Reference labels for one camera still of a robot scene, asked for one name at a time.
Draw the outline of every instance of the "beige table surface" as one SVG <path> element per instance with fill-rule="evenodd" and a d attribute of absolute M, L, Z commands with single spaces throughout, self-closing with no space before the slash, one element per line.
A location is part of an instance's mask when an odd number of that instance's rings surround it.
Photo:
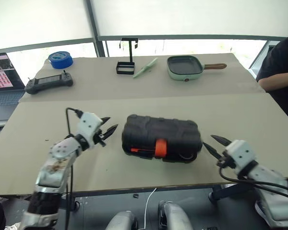
<path fill-rule="evenodd" d="M 203 141 L 219 152 L 209 135 L 244 139 L 259 163 L 288 177 L 288 117 L 269 94 L 249 93 L 124 100 L 20 103 L 0 135 L 0 195 L 30 194 L 49 147 L 67 134 L 64 109 L 74 107 L 111 116 L 103 129 L 119 124 L 113 136 L 87 150 L 75 163 L 74 190 L 101 191 L 141 187 L 223 183 L 216 159 L 203 147 L 192 163 L 169 163 L 126 155 L 121 133 L 130 114 L 190 119 Z M 78 118 L 71 115 L 72 131 Z"/>
<path fill-rule="evenodd" d="M 135 72 L 155 57 L 134 57 Z M 72 87 L 49 89 L 36 95 L 25 93 L 20 101 L 103 100 L 264 92 L 233 54 L 196 55 L 202 64 L 226 63 L 228 66 L 225 69 L 204 70 L 201 78 L 189 82 L 169 77 L 168 57 L 159 56 L 150 72 L 135 79 L 131 75 L 116 74 L 117 62 L 128 61 L 128 57 L 74 58 L 74 64 L 66 68 L 74 80 Z M 53 69 L 46 61 L 36 78 L 60 73 L 62 70 Z"/>

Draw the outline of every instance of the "person's arm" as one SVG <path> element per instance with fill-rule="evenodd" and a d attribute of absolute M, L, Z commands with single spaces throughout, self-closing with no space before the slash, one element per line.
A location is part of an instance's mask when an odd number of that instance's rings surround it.
<path fill-rule="evenodd" d="M 266 91 L 282 89 L 288 86 L 288 73 L 279 73 L 258 81 L 259 85 Z"/>

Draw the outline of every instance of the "laptop screen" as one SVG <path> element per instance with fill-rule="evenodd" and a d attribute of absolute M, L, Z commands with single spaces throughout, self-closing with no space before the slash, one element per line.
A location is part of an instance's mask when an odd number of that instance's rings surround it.
<path fill-rule="evenodd" d="M 6 53 L 0 53 L 0 91 L 24 89 L 24 84 Z"/>

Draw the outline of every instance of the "laptop keyboard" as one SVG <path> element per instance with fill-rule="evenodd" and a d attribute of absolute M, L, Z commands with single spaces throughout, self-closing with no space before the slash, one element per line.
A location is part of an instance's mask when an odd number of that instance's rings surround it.
<path fill-rule="evenodd" d="M 17 104 L 24 92 L 0 93 L 0 106 Z"/>

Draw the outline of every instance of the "white cable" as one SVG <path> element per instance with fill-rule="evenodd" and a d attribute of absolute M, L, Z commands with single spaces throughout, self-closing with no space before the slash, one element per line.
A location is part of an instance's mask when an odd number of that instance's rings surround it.
<path fill-rule="evenodd" d="M 148 204 L 148 201 L 149 201 L 149 198 L 150 196 L 155 192 L 157 188 L 155 188 L 152 193 L 148 196 L 148 199 L 147 199 L 147 202 L 146 202 L 146 206 L 145 206 L 145 213 L 144 213 L 144 228 L 142 229 L 138 229 L 138 230 L 145 230 L 146 229 L 146 210 L 147 210 L 147 204 Z"/>

